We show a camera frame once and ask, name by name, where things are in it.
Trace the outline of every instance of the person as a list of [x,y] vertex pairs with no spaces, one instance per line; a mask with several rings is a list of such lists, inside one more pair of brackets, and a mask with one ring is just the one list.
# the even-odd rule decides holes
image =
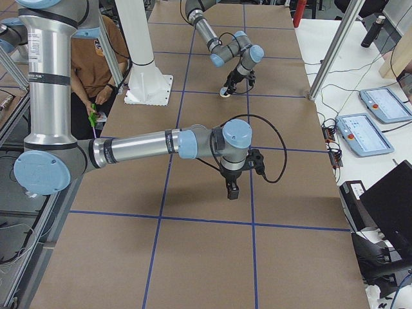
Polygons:
[[[116,24],[102,16],[109,40],[122,74],[127,70],[129,54]],[[71,40],[71,133],[78,140],[93,138],[89,115],[107,115],[116,99],[117,89],[98,39]]]

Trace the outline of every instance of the blue tape grid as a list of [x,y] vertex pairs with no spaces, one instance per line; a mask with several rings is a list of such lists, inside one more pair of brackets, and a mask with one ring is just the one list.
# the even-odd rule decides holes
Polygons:
[[[247,28],[257,28],[257,27],[247,27],[246,26],[246,11],[245,11],[245,5],[243,5],[243,30],[245,31]],[[186,93],[201,93],[201,94],[213,94],[213,95],[217,94],[217,93],[212,93],[212,92],[209,93],[209,92],[203,92],[203,91],[187,91],[185,89],[186,88],[186,83],[187,83],[189,67],[190,67],[190,62],[191,62],[191,56],[192,55],[209,56],[209,55],[206,55],[206,54],[192,53],[192,48],[193,48],[193,44],[194,44],[194,36],[195,36],[195,31],[193,31],[193,34],[192,34],[190,52],[189,53],[178,53],[178,54],[188,55],[188,60],[187,60],[187,67],[186,67],[186,72],[185,72],[185,80],[183,82],[183,89],[181,91],[172,90],[173,92],[177,92],[177,93],[182,94],[181,99],[180,99],[178,116],[177,116],[177,119],[176,119],[176,127],[179,127],[180,117],[181,117],[182,108],[183,108],[183,100],[184,100],[184,96],[185,96]],[[155,53],[176,53],[176,52],[155,51]],[[301,59],[287,58],[287,57],[267,57],[267,58],[286,59],[286,60],[301,60]],[[246,94],[244,94],[244,96],[246,96],[246,98],[247,98],[247,111],[248,111],[248,113],[250,111],[250,102],[249,102],[250,97],[304,98],[304,96],[254,95],[252,93],[246,93]],[[274,151],[282,151],[283,150],[281,148],[271,148],[271,147],[254,147],[254,148],[269,149],[269,150],[274,150]],[[306,152],[306,153],[324,153],[324,154],[327,153],[326,150],[321,151],[321,150],[310,150],[310,149],[288,149],[288,151],[299,151],[299,152]],[[170,172],[171,172],[172,164],[173,164],[173,156],[171,156],[170,159],[169,159],[169,165],[168,165],[168,168],[167,168],[164,191],[163,191],[163,196],[162,196],[162,204],[161,204],[158,216],[145,215],[145,214],[125,214],[125,213],[116,213],[116,212],[70,211],[71,213],[74,213],[74,214],[92,214],[92,215],[103,215],[103,216],[123,216],[123,217],[146,218],[146,219],[157,220],[156,234],[154,236],[154,242],[153,242],[153,247],[152,247],[152,254],[151,254],[151,259],[150,259],[150,264],[149,264],[149,270],[147,272],[147,280],[146,280],[144,298],[143,298],[143,303],[142,303],[142,309],[146,309],[146,306],[147,306],[147,298],[149,296],[149,290],[150,290],[150,284],[151,284],[151,275],[152,275],[152,272],[153,272],[153,268],[155,267],[156,248],[157,248],[160,229],[162,228],[162,222],[164,220],[190,221],[190,222],[198,222],[198,223],[215,223],[215,224],[226,224],[226,225],[243,225],[243,226],[246,225],[246,226],[249,226],[250,231],[251,231],[251,236],[252,236],[252,258],[253,258],[253,271],[254,271],[254,303],[255,303],[255,308],[254,309],[259,309],[258,266],[257,266],[257,257],[256,257],[256,252],[257,252],[256,227],[270,227],[270,228],[277,228],[277,229],[323,230],[323,231],[334,231],[334,232],[349,232],[350,231],[349,229],[340,229],[340,228],[331,228],[331,227],[309,227],[309,226],[299,226],[299,225],[280,225],[280,224],[270,224],[270,223],[258,223],[258,222],[256,222],[255,221],[255,209],[254,209],[254,186],[253,186],[253,173],[252,173],[252,171],[249,171],[251,222],[225,221],[225,220],[207,220],[207,219],[201,219],[201,218],[183,218],[183,217],[163,216],[163,210],[164,210],[164,205],[165,205],[167,188],[168,188],[168,184],[169,184],[169,175],[170,175]]]

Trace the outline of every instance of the computer screen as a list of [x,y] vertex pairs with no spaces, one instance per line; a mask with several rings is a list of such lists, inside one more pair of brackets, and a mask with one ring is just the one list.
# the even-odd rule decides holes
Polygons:
[[360,200],[399,255],[412,257],[412,165],[400,163]]

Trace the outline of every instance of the white cable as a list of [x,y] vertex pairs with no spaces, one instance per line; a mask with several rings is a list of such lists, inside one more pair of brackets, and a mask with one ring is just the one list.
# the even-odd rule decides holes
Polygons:
[[[33,233],[33,235],[36,236],[35,239],[37,238],[37,233],[32,229],[31,226],[29,226],[25,223],[18,223],[18,224],[15,224],[15,225],[9,225],[7,227],[0,227],[0,230],[11,229],[12,227],[18,227],[18,226],[28,227],[31,230],[31,232]],[[34,248],[34,246],[36,244],[35,239],[33,240],[33,243],[28,248],[26,248],[26,247],[21,248],[19,250],[19,253],[17,254],[17,257],[13,261],[11,261],[9,263],[5,263],[5,264],[0,264],[0,273],[7,274],[8,271],[4,271],[3,269],[10,268],[14,264],[16,264],[22,257],[27,255],[27,253],[29,253]]]

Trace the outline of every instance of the black chair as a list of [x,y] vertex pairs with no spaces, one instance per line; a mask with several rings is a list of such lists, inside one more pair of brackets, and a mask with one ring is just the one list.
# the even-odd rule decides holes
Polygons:
[[[334,0],[334,3],[342,13],[346,12],[350,0]],[[389,0],[366,0],[363,4],[359,16],[365,18],[374,13],[382,13]]]

